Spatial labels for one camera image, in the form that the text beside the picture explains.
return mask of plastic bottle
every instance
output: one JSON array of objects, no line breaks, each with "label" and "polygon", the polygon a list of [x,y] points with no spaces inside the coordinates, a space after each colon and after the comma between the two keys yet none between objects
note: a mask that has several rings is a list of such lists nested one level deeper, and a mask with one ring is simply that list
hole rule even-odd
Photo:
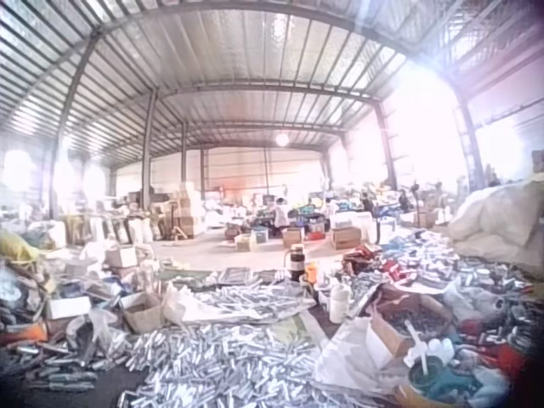
[{"label": "plastic bottle", "polygon": [[332,288],[329,307],[329,320],[332,323],[339,325],[343,322],[348,314],[350,296],[351,288],[344,283],[335,285]]}]

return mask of steel column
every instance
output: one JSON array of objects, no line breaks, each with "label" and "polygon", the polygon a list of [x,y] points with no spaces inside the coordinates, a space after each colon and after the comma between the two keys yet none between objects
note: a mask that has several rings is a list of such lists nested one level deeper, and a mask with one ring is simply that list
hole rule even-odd
[{"label": "steel column", "polygon": [[388,169],[388,183],[393,190],[397,190],[397,177],[394,173],[393,155],[391,154],[391,144],[389,140],[388,127],[385,122],[385,116],[383,114],[382,104],[374,106],[374,112],[376,113],[377,125],[380,127],[380,134],[382,135],[383,153],[385,155],[385,166]]},{"label": "steel column", "polygon": [[108,186],[110,196],[117,197],[117,169],[110,168],[110,185]]},{"label": "steel column", "polygon": [[62,139],[65,134],[66,122],[68,121],[68,116],[70,115],[71,104],[76,97],[77,87],[82,79],[85,67],[87,66],[87,63],[91,58],[91,54],[96,48],[96,44],[99,39],[100,35],[98,34],[98,32],[93,32],[91,39],[89,40],[88,45],[85,48],[81,59],[79,60],[76,72],[71,79],[70,87],[68,88],[68,94],[66,95],[65,103],[62,106],[62,111],[60,112],[59,126],[57,127],[56,137],[54,138],[53,142],[52,157],[50,163],[51,169],[49,172],[49,217],[51,219],[57,218],[59,216],[59,203],[57,200],[57,192],[54,189],[54,174],[57,162],[60,158],[60,149],[62,148]]},{"label": "steel column", "polygon": [[206,200],[206,151],[201,149],[201,199]]},{"label": "steel column", "polygon": [[263,147],[263,153],[264,153],[264,175],[266,176],[266,194],[270,195],[269,158],[266,153],[266,147]]},{"label": "steel column", "polygon": [[181,127],[181,182],[187,181],[187,123]]},{"label": "steel column", "polygon": [[150,102],[147,106],[147,114],[145,116],[145,131],[144,131],[144,154],[142,160],[142,200],[141,207],[144,210],[149,210],[151,206],[150,199],[150,184],[151,184],[151,130],[153,128],[153,116],[155,115],[156,105],[156,89],[150,95]]},{"label": "steel column", "polygon": [[469,189],[471,191],[480,190],[485,187],[485,177],[482,158],[479,154],[478,140],[476,139],[476,128],[474,127],[467,101],[459,93],[457,94],[457,100],[459,101],[459,112],[462,116],[462,123],[465,125],[463,129],[457,118],[457,130],[459,131],[462,152],[467,163]]},{"label": "steel column", "polygon": [[331,169],[331,160],[330,160],[328,151],[321,154],[320,164],[321,164],[321,171],[323,172],[323,176],[326,179],[326,189],[329,190],[331,188],[332,169]]}]

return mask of white box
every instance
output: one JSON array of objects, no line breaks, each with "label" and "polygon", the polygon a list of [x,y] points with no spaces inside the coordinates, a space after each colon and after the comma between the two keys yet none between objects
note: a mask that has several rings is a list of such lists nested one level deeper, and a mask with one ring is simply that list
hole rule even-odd
[{"label": "white box", "polygon": [[136,250],[133,246],[106,251],[105,261],[112,268],[130,268],[138,264]]},{"label": "white box", "polygon": [[86,315],[91,308],[91,299],[88,296],[70,299],[49,299],[45,313],[48,319],[56,320]]},{"label": "white box", "polygon": [[91,272],[99,273],[102,263],[96,259],[70,259],[66,261],[65,274],[72,276],[86,276]]}]

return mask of white sack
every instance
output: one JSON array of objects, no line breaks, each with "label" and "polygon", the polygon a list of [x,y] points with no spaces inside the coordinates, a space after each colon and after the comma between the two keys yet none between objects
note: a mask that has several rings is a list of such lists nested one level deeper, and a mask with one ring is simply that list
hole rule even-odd
[{"label": "white sack", "polygon": [[481,229],[519,247],[526,245],[542,213],[543,185],[530,181],[493,189],[480,214]]},{"label": "white sack", "polygon": [[456,215],[448,224],[448,236],[453,241],[460,241],[481,231],[479,217],[484,209],[485,199],[495,189],[474,191],[461,204]]},{"label": "white sack", "polygon": [[517,246],[499,235],[485,232],[475,234],[465,241],[454,242],[454,249],[459,255],[481,257],[492,262],[507,262],[517,265],[529,265],[538,270],[544,268],[544,240],[538,229],[531,236],[526,246]]}]

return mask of white foam box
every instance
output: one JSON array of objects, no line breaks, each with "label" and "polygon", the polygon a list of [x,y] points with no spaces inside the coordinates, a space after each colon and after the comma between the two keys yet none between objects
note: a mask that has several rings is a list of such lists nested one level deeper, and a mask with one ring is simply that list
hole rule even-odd
[{"label": "white foam box", "polygon": [[49,299],[45,305],[45,315],[51,320],[64,319],[65,317],[86,315],[91,308],[91,299],[88,296]]},{"label": "white foam box", "polygon": [[133,246],[112,249],[105,252],[105,261],[112,268],[130,268],[138,264]]}]

